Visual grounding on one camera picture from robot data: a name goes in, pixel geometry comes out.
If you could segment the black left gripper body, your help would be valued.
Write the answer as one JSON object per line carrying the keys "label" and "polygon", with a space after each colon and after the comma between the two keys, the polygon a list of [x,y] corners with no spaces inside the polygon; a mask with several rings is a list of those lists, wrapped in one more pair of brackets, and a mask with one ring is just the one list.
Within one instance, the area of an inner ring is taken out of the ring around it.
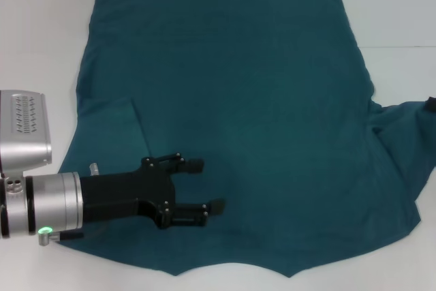
{"label": "black left gripper body", "polygon": [[131,172],[81,177],[83,222],[143,216],[160,229],[169,228],[175,210],[170,178],[175,159],[145,157]]}

